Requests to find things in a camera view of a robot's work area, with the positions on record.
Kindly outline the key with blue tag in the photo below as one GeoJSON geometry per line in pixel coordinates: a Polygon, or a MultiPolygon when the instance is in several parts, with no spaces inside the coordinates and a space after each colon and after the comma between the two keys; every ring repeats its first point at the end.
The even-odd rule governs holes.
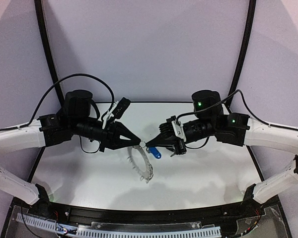
{"type": "Polygon", "coordinates": [[[148,147],[147,152],[152,154],[156,159],[161,159],[162,155],[156,147],[148,147]]]}

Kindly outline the metal ring plate with keyrings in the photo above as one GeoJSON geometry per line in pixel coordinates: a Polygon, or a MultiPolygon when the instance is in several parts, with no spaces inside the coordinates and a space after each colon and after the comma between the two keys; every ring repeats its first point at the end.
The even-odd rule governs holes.
{"type": "Polygon", "coordinates": [[[128,162],[132,169],[139,175],[140,181],[149,183],[153,178],[153,167],[147,157],[146,151],[140,146],[127,148],[128,162]]]}

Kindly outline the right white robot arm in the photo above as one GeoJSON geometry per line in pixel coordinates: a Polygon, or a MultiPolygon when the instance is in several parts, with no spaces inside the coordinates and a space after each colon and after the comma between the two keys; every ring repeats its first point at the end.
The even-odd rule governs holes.
{"type": "Polygon", "coordinates": [[[146,143],[148,148],[163,147],[183,155],[187,144],[214,136],[218,142],[230,145],[263,146],[294,154],[280,173],[249,186],[243,202],[264,204],[298,184],[298,127],[265,122],[252,111],[225,114],[223,100],[216,91],[200,90],[191,98],[194,110],[168,118],[159,126],[159,135],[146,143]]]}

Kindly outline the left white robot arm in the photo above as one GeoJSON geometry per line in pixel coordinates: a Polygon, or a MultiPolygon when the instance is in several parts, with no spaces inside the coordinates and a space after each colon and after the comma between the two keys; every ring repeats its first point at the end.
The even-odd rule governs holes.
{"type": "MultiPolygon", "coordinates": [[[[68,92],[64,105],[56,114],[40,116],[29,125],[0,130],[0,155],[28,148],[51,147],[70,141],[74,135],[99,142],[99,151],[138,146],[141,139],[118,120],[130,105],[122,98],[109,110],[103,121],[86,90],[68,92]]],[[[45,188],[29,183],[0,167],[0,190],[17,197],[28,205],[48,204],[45,188]]]]}

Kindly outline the black front frame rail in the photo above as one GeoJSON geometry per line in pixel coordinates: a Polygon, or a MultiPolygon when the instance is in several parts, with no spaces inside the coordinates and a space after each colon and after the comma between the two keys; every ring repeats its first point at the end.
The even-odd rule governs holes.
{"type": "Polygon", "coordinates": [[[239,203],[196,209],[128,211],[95,209],[80,206],[51,203],[51,209],[58,212],[58,220],[69,224],[90,225],[92,222],[122,224],[166,224],[190,221],[221,222],[237,220],[246,216],[239,203]]]}

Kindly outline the left black frame post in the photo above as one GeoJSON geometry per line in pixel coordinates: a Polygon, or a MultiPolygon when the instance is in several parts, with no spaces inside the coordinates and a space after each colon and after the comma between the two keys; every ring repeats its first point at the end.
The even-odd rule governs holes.
{"type": "Polygon", "coordinates": [[[37,23],[38,23],[41,42],[42,42],[42,46],[45,54],[46,63],[48,66],[51,80],[53,83],[56,83],[59,80],[59,78],[58,78],[56,66],[54,63],[54,59],[53,59],[53,55],[50,47],[49,36],[48,36],[46,21],[45,21],[44,8],[43,8],[43,1],[34,0],[34,6],[35,6],[35,13],[36,13],[36,18],[37,18],[37,23]]]}

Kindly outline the black frame post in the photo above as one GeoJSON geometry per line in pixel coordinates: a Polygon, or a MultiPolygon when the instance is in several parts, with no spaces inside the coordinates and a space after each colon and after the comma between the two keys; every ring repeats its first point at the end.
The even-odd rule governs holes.
{"type": "Polygon", "coordinates": [[[36,18],[37,18],[37,23],[38,23],[41,42],[42,42],[42,46],[45,54],[46,63],[48,66],[51,80],[53,83],[56,83],[59,80],[59,78],[58,78],[56,66],[54,63],[54,59],[53,59],[53,55],[50,47],[49,36],[48,36],[46,21],[45,21],[44,8],[43,8],[43,1],[34,0],[34,6],[35,6],[35,13],[36,13],[36,18]]]}
{"type": "Polygon", "coordinates": [[[239,79],[241,76],[241,72],[243,69],[244,61],[246,58],[246,53],[250,41],[250,36],[252,32],[252,26],[253,26],[253,20],[254,20],[254,15],[255,15],[255,9],[256,9],[256,2],[257,0],[250,0],[248,4],[248,11],[247,11],[247,17],[246,17],[246,22],[245,22],[245,27],[244,27],[244,33],[242,37],[242,42],[240,46],[240,51],[238,55],[238,59],[236,62],[236,67],[235,71],[233,74],[233,78],[231,81],[230,89],[228,92],[228,95],[232,94],[238,86],[239,79]]]}

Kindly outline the right black frame post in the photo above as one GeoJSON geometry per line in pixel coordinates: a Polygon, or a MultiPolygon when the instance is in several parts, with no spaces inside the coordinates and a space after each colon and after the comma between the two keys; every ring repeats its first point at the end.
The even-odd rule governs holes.
{"type": "Polygon", "coordinates": [[[241,76],[241,72],[243,69],[244,61],[246,58],[246,53],[250,41],[250,36],[252,32],[252,26],[253,26],[253,20],[254,20],[254,15],[255,15],[255,9],[256,9],[256,2],[257,0],[250,0],[248,4],[248,11],[247,11],[247,17],[246,17],[246,22],[245,22],[245,27],[244,27],[244,33],[242,37],[242,42],[240,46],[240,51],[238,55],[238,59],[236,62],[236,67],[235,71],[233,74],[233,78],[231,81],[230,89],[228,92],[228,95],[232,94],[238,86],[239,79],[241,76]]]}

